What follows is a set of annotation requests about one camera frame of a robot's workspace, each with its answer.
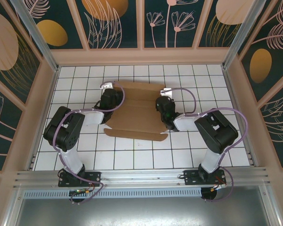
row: white tile floor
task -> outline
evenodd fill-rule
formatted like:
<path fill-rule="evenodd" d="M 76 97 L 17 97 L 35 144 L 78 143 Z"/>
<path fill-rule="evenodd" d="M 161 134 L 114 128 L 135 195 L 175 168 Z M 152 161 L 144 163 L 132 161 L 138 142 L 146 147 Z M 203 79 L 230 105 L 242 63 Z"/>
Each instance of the white tile floor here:
<path fill-rule="evenodd" d="M 48 113 L 47 123 L 60 106 L 71 109 L 91 108 L 100 100 L 99 86 L 104 81 L 141 81 L 165 84 L 169 88 L 185 87 L 197 99 L 197 111 L 214 107 L 232 107 L 219 65 L 136 65 L 62 67 Z M 189 93 L 175 91 L 176 110 L 192 111 Z M 238 129 L 231 111 L 222 111 Z M 167 132 L 162 142 L 108 137 L 106 125 L 83 126 L 78 153 L 87 170 L 171 169 L 198 167 L 206 145 L 197 131 Z M 222 166 L 249 166 L 244 144 L 230 150 Z M 62 168 L 56 152 L 41 140 L 34 170 Z"/>

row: vertical metal post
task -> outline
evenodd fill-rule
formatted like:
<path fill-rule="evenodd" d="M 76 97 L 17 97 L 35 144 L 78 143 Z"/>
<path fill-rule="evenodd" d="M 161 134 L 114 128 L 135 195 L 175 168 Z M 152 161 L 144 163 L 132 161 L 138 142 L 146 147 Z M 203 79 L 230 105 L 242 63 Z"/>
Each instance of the vertical metal post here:
<path fill-rule="evenodd" d="M 10 2 L 13 4 L 16 12 L 18 13 L 19 17 L 21 18 L 22 22 L 24 23 L 25 27 L 31 34 L 33 40 L 39 47 L 40 51 L 43 53 L 45 59 L 48 61 L 50 67 L 56 71 L 57 70 L 57 62 L 55 61 L 53 55 L 51 54 L 51 51 L 44 41 L 41 33 L 39 32 L 36 23 L 30 16 L 26 6 L 24 5 L 24 2 L 22 0 L 10 0 Z"/>
<path fill-rule="evenodd" d="M 258 15 L 260 14 L 261 10 L 264 7 L 266 0 L 255 0 L 252 4 L 249 13 L 245 17 L 244 22 L 241 24 L 231 46 L 228 50 L 223 65 L 224 68 L 227 69 L 232 61 L 234 60 L 235 56 L 238 53 L 241 45 L 243 44 L 244 40 L 248 36 L 253 24 L 256 22 Z"/>

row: cardboard sheet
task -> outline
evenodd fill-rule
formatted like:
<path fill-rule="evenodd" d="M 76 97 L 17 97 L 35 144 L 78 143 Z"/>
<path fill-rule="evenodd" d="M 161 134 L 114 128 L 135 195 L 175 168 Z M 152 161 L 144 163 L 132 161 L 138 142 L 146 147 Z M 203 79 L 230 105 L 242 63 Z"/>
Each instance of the cardboard sheet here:
<path fill-rule="evenodd" d="M 155 108 L 155 101 L 165 85 L 127 81 L 120 81 L 119 84 L 125 90 L 125 101 L 106 123 L 111 129 L 104 129 L 104 132 L 110 137 L 154 141 L 166 139 L 168 134 L 161 133 L 167 129 Z"/>

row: mounting plate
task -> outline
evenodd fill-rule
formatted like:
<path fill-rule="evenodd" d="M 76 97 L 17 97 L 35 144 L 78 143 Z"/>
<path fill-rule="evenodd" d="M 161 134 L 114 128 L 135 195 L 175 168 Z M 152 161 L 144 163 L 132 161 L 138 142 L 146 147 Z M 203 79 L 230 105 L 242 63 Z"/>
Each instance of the mounting plate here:
<path fill-rule="evenodd" d="M 220 180 L 222 180 L 226 184 L 226 179 L 225 179 L 225 172 L 220 169 L 217 170 L 214 173 L 214 176 L 208 181 L 204 182 L 198 175 L 198 170 L 185 170 L 183 172 L 184 176 L 184 183 L 185 185 L 215 185 L 219 184 L 220 181 L 216 178 L 218 177 Z"/>
<path fill-rule="evenodd" d="M 100 175 L 101 172 L 85 172 L 84 178 L 87 180 L 100 182 Z M 74 179 L 73 176 L 70 179 L 69 174 L 61 172 L 58 187 L 89 187 L 89 183 L 79 179 Z"/>

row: metal grate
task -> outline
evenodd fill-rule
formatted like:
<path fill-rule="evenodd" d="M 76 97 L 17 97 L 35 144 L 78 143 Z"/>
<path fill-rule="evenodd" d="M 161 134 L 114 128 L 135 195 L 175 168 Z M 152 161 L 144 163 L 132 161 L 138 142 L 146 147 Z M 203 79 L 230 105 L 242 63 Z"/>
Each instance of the metal grate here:
<path fill-rule="evenodd" d="M 73 190 L 27 190 L 24 199 L 68 199 Z M 74 199 L 90 197 L 94 192 L 76 195 Z M 158 198 L 158 197 L 200 197 L 201 188 L 153 188 L 153 189 L 105 189 L 94 198 Z"/>

